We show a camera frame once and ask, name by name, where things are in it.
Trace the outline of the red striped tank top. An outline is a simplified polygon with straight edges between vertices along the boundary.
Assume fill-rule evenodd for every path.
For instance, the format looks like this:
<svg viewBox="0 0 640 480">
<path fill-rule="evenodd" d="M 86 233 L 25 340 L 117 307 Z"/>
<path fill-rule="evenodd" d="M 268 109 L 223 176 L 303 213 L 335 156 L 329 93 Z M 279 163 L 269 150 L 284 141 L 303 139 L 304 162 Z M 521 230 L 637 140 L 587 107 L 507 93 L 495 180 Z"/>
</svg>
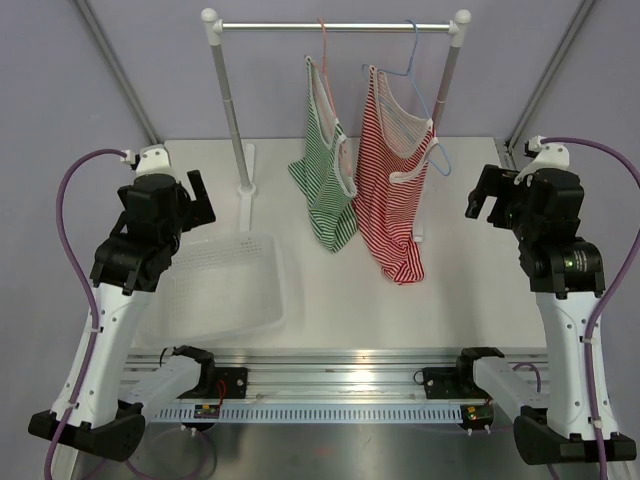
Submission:
<svg viewBox="0 0 640 480">
<path fill-rule="evenodd" d="M 367 69 L 354 209 L 361 235 L 382 273 L 397 284 L 424 279 L 414 225 L 429 165 L 438 146 L 434 122 L 405 111 L 387 74 Z"/>
</svg>

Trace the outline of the green striped tank top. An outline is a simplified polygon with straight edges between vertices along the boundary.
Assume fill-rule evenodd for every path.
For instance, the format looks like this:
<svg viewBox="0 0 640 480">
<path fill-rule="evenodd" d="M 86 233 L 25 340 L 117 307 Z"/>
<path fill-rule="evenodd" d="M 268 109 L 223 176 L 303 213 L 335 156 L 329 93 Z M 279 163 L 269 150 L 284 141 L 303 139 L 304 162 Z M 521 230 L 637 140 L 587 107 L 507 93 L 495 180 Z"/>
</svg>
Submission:
<svg viewBox="0 0 640 480">
<path fill-rule="evenodd" d="M 317 64 L 305 58 L 307 122 L 304 153 L 288 171 L 304 195 L 312 231 L 329 252 L 340 251 L 358 230 L 357 188 L 348 172 L 347 137 L 331 106 Z"/>
</svg>

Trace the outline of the pink wire hanger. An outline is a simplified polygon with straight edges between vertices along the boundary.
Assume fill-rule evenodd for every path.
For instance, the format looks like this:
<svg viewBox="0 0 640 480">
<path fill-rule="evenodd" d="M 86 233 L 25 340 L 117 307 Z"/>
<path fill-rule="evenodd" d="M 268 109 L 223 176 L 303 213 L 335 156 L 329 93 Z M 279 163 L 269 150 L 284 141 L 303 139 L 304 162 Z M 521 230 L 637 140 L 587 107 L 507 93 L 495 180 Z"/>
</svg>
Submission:
<svg viewBox="0 0 640 480">
<path fill-rule="evenodd" d="M 317 22 L 320 25 L 320 28 L 321 28 L 321 31 L 322 31 L 323 51 L 322 51 L 322 68 L 321 68 L 321 71 L 322 71 L 322 75 L 323 75 L 323 78 L 324 78 L 324 87 L 325 87 L 325 91 L 326 91 L 326 94 L 327 94 L 327 98 L 329 100 L 331 111 L 332 111 L 334 117 L 338 118 L 335 102 L 334 102 L 332 91 L 331 91 L 329 75 L 328 75 L 328 34 L 327 34 L 326 24 L 325 24 L 324 20 L 321 17 L 317 18 Z M 351 166 L 349 160 L 346 158 L 346 148 L 345 147 L 342 147 L 341 150 L 340 150 L 340 161 L 341 161 L 341 164 L 342 164 L 342 166 L 343 166 L 343 168 L 345 170 L 345 173 L 348 176 L 351 176 L 352 175 L 352 166 Z"/>
</svg>

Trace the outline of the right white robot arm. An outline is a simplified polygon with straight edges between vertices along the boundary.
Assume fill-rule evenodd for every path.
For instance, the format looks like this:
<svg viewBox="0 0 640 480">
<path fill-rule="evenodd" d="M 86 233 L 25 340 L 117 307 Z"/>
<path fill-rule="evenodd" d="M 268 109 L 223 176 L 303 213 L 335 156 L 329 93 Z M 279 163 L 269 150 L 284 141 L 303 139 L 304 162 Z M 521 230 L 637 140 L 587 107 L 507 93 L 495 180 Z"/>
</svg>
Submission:
<svg viewBox="0 0 640 480">
<path fill-rule="evenodd" d="M 465 215 L 514 233 L 519 262 L 543 322 L 548 394 L 531 390 L 495 347 L 461 351 L 452 367 L 425 367 L 429 400 L 496 402 L 513 423 L 516 448 L 528 465 L 632 461 L 633 439 L 622 434 L 608 402 L 599 340 L 605 287 L 602 256 L 577 236 L 584 190 L 577 175 L 558 168 L 523 174 L 483 168 Z"/>
</svg>

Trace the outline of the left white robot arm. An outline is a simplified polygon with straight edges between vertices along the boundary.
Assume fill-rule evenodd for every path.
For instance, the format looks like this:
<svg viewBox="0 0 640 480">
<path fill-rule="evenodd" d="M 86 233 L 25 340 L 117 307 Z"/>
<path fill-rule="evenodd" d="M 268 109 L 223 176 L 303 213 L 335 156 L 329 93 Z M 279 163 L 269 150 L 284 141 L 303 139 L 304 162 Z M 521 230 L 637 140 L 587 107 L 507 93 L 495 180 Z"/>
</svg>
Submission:
<svg viewBox="0 0 640 480">
<path fill-rule="evenodd" d="M 124 462 L 148 421 L 168 402 L 187 392 L 203 398 L 214 390 L 213 355 L 183 345 L 149 379 L 119 395 L 138 323 L 181 235 L 216 219 L 200 172 L 187 176 L 189 189 L 166 173 L 142 175 L 119 188 L 124 209 L 94 255 L 89 316 L 73 366 L 54 405 L 32 415 L 30 434 Z"/>
</svg>

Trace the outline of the white plastic basket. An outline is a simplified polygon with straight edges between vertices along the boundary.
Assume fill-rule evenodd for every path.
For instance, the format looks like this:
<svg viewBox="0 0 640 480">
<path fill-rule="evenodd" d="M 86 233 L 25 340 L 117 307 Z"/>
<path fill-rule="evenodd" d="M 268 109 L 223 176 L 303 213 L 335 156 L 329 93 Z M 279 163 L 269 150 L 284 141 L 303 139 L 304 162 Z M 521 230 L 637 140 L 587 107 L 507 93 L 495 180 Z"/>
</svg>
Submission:
<svg viewBox="0 0 640 480">
<path fill-rule="evenodd" d="M 285 322 L 286 293 L 274 238 L 248 231 L 184 245 L 162 274 L 134 343 L 204 344 Z"/>
</svg>

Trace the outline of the right aluminium frame post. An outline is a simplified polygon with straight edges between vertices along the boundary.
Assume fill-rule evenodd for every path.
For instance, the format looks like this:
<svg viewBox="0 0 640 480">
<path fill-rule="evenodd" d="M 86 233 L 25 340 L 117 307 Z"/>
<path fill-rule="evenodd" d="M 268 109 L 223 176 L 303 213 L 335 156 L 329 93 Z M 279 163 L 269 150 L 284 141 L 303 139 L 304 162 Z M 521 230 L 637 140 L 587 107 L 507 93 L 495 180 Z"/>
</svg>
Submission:
<svg viewBox="0 0 640 480">
<path fill-rule="evenodd" d="M 551 83 L 556 78 L 559 70 L 570 53 L 573 44 L 587 23 L 594 8 L 599 4 L 597 0 L 581 0 L 572 14 L 563 34 L 560 37 L 552 55 L 547 61 L 542 74 L 529 96 L 522 112 L 520 113 L 511 133 L 505 140 L 505 147 L 508 153 L 512 153 L 520 141 L 524 130 L 532 120 L 539 104 L 546 94 Z"/>
</svg>

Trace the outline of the aluminium frame post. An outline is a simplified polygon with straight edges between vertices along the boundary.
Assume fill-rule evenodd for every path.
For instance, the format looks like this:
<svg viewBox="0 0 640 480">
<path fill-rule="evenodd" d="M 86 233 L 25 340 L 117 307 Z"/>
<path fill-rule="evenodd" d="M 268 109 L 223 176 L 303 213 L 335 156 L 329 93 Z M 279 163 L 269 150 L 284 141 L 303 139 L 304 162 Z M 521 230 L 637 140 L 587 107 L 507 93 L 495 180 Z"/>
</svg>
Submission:
<svg viewBox="0 0 640 480">
<path fill-rule="evenodd" d="M 160 143 L 161 137 L 147 114 L 134 86 L 130 82 L 118 55 L 108 38 L 108 35 L 101 25 L 98 15 L 91 5 L 91 2 L 87 0 L 72 0 L 71 4 L 74 6 L 88 29 L 92 41 L 96 45 L 96 48 L 105 62 L 110 75 L 116 82 L 137 125 L 144 133 L 147 142 L 149 144 Z"/>
<path fill-rule="evenodd" d="M 594 8 L 599 4 L 597 0 L 581 0 L 572 14 L 563 34 L 560 37 L 552 55 L 547 61 L 542 74 L 529 96 L 522 112 L 520 113 L 511 133 L 505 140 L 505 147 L 508 153 L 512 153 L 520 141 L 524 130 L 532 120 L 539 104 L 546 94 L 551 83 L 556 78 L 559 70 L 570 53 L 573 44 L 587 23 Z"/>
</svg>

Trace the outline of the left aluminium frame post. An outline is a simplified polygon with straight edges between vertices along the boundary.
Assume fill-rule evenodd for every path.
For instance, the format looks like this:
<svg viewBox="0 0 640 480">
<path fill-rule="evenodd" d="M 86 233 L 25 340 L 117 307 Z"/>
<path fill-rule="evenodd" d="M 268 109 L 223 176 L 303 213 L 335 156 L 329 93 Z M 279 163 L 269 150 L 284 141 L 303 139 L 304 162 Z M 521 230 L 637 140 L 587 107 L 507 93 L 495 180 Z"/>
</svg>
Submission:
<svg viewBox="0 0 640 480">
<path fill-rule="evenodd" d="M 108 35 L 101 25 L 98 15 L 91 5 L 91 2 L 87 0 L 72 0 L 71 4 L 74 6 L 88 29 L 92 41 L 96 45 L 96 48 L 105 62 L 110 75 L 116 82 L 137 125 L 144 133 L 147 142 L 149 144 L 160 143 L 161 137 L 147 114 L 134 86 L 130 82 L 118 55 L 108 38 Z"/>
</svg>

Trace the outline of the aluminium mounting rail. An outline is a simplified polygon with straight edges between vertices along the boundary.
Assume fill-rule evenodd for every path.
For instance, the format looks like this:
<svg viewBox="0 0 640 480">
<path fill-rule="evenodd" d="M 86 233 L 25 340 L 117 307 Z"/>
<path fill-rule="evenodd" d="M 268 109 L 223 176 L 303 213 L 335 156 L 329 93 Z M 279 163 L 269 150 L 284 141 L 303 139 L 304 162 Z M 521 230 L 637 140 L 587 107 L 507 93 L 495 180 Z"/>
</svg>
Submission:
<svg viewBox="0 0 640 480">
<path fill-rule="evenodd" d="M 179 399 L 161 407 L 161 423 L 460 424 L 487 403 L 442 380 L 459 350 L 232 349 L 213 351 L 218 368 L 244 368 L 228 383 L 219 414 L 212 400 Z"/>
</svg>

